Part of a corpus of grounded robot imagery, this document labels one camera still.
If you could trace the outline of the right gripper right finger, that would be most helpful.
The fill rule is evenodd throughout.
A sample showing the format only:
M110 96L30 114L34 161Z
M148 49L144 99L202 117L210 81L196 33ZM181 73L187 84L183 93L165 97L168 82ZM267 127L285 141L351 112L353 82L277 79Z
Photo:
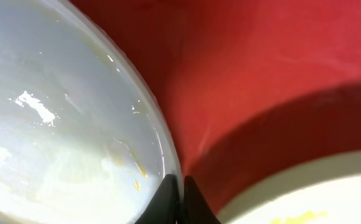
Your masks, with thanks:
M185 224L221 224L211 211L202 192L191 176L184 179L182 222Z

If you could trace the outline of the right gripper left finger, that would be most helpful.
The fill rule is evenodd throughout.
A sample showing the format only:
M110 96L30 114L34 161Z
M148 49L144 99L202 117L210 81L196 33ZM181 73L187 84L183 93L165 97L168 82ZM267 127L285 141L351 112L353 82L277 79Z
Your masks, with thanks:
M167 174L135 224L176 224L178 200L176 176Z

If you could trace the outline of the light blue plate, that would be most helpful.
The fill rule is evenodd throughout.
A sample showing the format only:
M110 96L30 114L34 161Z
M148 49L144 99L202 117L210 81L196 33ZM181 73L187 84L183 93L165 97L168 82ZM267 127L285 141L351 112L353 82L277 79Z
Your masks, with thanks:
M0 223L135 223L179 159L133 64L69 1L0 0Z

